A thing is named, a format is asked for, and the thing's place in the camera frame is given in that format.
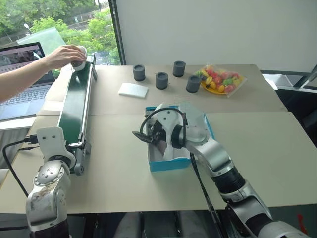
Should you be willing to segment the person's bare hand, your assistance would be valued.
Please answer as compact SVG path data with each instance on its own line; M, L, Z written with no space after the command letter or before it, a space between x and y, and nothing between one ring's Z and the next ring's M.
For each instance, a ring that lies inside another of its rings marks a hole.
M44 65L46 69L58 69L73 61L84 62L87 56L79 46L64 45L56 48L52 53L45 56Z

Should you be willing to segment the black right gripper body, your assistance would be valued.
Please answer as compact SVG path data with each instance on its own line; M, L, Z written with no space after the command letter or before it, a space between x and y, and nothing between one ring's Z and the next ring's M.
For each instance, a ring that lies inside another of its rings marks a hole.
M148 129L150 144L158 144L161 141L166 142L166 132L160 122L158 122L157 120L151 120L148 123Z

